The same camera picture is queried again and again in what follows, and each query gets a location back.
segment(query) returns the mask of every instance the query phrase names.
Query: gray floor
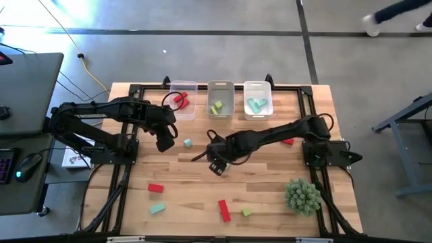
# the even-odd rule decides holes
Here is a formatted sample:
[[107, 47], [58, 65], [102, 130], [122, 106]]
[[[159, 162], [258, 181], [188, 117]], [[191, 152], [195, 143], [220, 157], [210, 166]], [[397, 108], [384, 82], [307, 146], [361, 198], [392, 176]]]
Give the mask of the gray floor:
[[[2, 1], [0, 24], [57, 27], [37, 1]], [[299, 31], [295, 0], [111, 0], [47, 1], [70, 28], [140, 30]], [[310, 31], [360, 32], [358, 19], [395, 0], [303, 0]], [[412, 32], [432, 5], [383, 25], [384, 32]], [[4, 43], [37, 52], [65, 54], [62, 71], [90, 95], [101, 92], [82, 69], [64, 34], [43, 28], [7, 27]], [[173, 80], [260, 80], [310, 84], [301, 36], [147, 36], [73, 35], [89, 68], [106, 86], [112, 82]], [[389, 131], [374, 126], [431, 91], [432, 38], [313, 37], [310, 39], [319, 84], [331, 85], [342, 135], [364, 155], [353, 166], [356, 199], [364, 231], [372, 236], [432, 239], [432, 194], [397, 199], [407, 186], [402, 162]], [[14, 51], [0, 48], [7, 54]], [[97, 101], [106, 101], [107, 96]], [[78, 101], [57, 86], [51, 105]], [[46, 205], [53, 212], [0, 217], [0, 238], [73, 232], [82, 184], [50, 187]]]

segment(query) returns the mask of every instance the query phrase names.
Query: person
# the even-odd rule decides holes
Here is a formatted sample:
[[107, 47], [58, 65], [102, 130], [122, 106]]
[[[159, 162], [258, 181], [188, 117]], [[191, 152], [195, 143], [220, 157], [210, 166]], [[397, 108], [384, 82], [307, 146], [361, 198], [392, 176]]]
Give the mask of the person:
[[[390, 20], [402, 13], [418, 9], [431, 3], [432, 0], [403, 0], [399, 3], [393, 4], [386, 7], [374, 14], [369, 14], [362, 19], [362, 23], [366, 33], [375, 37], [379, 35], [378, 25], [384, 21]], [[421, 24], [416, 26], [416, 30], [419, 32], [432, 32], [432, 14]]]

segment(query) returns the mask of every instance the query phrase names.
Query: wooden tabletop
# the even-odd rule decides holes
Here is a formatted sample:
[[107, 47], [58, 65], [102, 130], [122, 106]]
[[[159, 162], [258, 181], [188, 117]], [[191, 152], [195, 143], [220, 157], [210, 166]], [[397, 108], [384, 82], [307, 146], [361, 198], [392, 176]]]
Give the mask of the wooden tabletop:
[[[128, 95], [130, 83], [114, 83], [109, 99]], [[144, 98], [161, 104], [167, 90], [146, 90]], [[331, 139], [340, 138], [330, 87], [313, 86], [317, 113], [329, 113], [335, 125]], [[239, 130], [264, 130], [293, 122], [300, 118], [298, 99], [294, 92], [273, 91], [274, 113], [268, 121], [246, 121], [243, 118], [242, 91], [236, 91], [236, 112], [233, 120], [212, 121], [206, 113], [207, 92], [198, 92], [196, 118], [177, 121], [179, 137], [175, 146], [164, 153], [156, 147], [156, 138], [138, 133], [140, 150], [132, 168], [124, 210], [122, 235], [168, 236], [318, 236], [317, 217], [296, 216], [286, 208], [284, 189], [290, 179], [306, 178], [309, 171], [302, 157], [302, 139], [296, 138], [290, 146], [280, 142], [262, 146], [249, 161], [231, 166], [222, 176], [209, 170], [205, 157], [197, 162], [191, 158], [205, 150], [210, 142], [208, 129], [225, 137]], [[103, 129], [120, 133], [121, 123], [105, 119]], [[191, 139], [193, 147], [186, 148], [183, 141]], [[105, 165], [95, 173], [86, 194], [83, 225], [87, 226], [107, 200], [113, 166]], [[333, 199], [352, 226], [362, 231], [360, 217], [350, 178], [337, 167], [329, 167]], [[147, 191], [149, 183], [162, 184], [162, 194]], [[218, 200], [225, 199], [232, 220], [224, 223]], [[165, 203], [166, 209], [156, 215], [150, 207]], [[112, 227], [117, 204], [111, 217]], [[244, 217], [242, 209], [252, 215]], [[326, 226], [331, 230], [326, 207], [323, 209]]]

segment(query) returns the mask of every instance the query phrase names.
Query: computer mouse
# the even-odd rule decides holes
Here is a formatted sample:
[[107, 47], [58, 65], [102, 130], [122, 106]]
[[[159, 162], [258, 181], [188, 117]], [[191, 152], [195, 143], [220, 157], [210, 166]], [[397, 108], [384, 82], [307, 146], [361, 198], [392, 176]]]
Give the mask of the computer mouse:
[[31, 153], [18, 165], [15, 173], [15, 179], [19, 182], [27, 182], [34, 174], [39, 164], [42, 161], [42, 156], [38, 153]]

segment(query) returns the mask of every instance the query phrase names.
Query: clear plastic bin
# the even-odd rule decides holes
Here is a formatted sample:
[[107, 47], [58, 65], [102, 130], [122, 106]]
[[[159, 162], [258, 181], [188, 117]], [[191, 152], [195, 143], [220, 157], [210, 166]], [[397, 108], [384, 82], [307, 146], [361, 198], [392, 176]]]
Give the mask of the clear plastic bin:
[[[246, 81], [243, 84], [244, 117], [247, 120], [267, 120], [273, 114], [271, 86], [266, 81]], [[258, 107], [251, 107], [253, 101]]]
[[[222, 104], [222, 107], [217, 108], [217, 103]], [[207, 84], [207, 113], [209, 118], [232, 119], [234, 108], [234, 83], [231, 81], [210, 81]]]
[[[169, 92], [186, 92], [188, 96], [185, 97], [189, 101], [189, 104], [186, 105], [183, 109], [179, 109], [175, 111], [175, 118], [178, 120], [193, 120], [195, 119], [195, 104], [196, 104], [196, 96], [198, 94], [198, 84], [195, 81], [181, 81], [174, 80], [171, 82]], [[168, 97], [169, 106], [172, 109], [177, 109], [182, 102], [176, 103], [174, 99], [178, 96], [178, 94], [172, 94]]]

